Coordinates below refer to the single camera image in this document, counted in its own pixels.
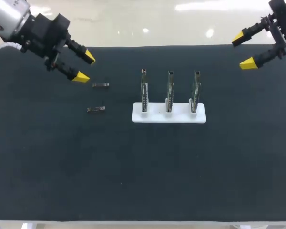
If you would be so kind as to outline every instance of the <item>black mat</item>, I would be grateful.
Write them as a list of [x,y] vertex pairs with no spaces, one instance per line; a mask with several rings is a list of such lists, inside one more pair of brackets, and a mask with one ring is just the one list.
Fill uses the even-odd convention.
[[[0,220],[286,221],[286,58],[238,66],[267,48],[91,48],[93,67],[66,50],[87,84],[0,51]],[[141,68],[150,102],[168,70],[188,101],[200,70],[206,124],[132,123]]]

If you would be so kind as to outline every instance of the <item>metal connector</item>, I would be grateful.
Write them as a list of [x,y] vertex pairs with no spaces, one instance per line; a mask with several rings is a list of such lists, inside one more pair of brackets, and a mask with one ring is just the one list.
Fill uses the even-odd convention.
[[142,112],[147,112],[148,82],[146,76],[146,69],[141,70],[141,100],[142,100]]
[[166,100],[166,112],[172,112],[174,102],[174,73],[173,71],[168,72],[168,84],[167,84],[167,100]]
[[200,71],[195,71],[195,78],[194,78],[194,83],[192,87],[192,97],[190,99],[192,113],[197,112],[200,92],[201,92]]

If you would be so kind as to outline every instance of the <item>white stand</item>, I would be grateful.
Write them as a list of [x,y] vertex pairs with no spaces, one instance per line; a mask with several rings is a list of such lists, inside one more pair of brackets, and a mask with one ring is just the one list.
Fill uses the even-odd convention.
[[172,112],[166,112],[165,103],[148,103],[147,112],[142,112],[142,103],[133,104],[134,123],[205,123],[204,104],[198,104],[197,112],[191,112],[191,103],[173,103]]

